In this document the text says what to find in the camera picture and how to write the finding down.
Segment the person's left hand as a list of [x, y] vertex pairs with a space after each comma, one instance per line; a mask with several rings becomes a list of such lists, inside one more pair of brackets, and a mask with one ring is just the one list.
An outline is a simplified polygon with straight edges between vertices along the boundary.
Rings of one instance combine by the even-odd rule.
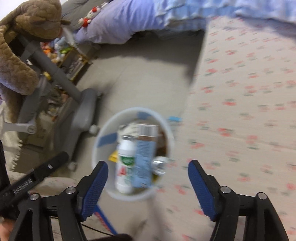
[[0, 224], [0, 238], [1, 241], [8, 241], [10, 238], [10, 234], [13, 231], [15, 220], [11, 219], [4, 219], [1, 217], [1, 224]]

